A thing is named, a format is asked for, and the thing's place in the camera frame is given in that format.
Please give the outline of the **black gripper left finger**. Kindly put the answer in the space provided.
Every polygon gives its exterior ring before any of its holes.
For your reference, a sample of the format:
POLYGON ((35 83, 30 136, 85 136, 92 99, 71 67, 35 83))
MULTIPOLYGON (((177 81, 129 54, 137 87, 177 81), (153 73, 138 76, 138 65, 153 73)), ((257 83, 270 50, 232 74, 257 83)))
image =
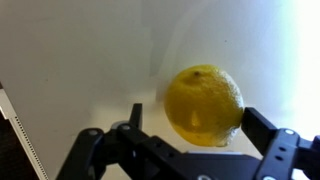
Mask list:
POLYGON ((175 163, 181 153, 142 131, 142 111, 143 105, 135 103, 129 120, 114 123, 108 132, 82 130, 56 180, 102 180, 114 164, 132 180, 187 180, 175 163))

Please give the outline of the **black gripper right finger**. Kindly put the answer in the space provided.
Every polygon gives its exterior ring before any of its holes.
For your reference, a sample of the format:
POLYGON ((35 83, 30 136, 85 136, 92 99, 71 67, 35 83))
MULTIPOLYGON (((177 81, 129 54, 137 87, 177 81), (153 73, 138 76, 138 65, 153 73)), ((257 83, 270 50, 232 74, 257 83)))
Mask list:
POLYGON ((320 180, 320 136, 312 141, 296 131, 277 128, 253 107, 246 107, 241 129, 263 156, 255 180, 291 180, 302 170, 309 180, 320 180))

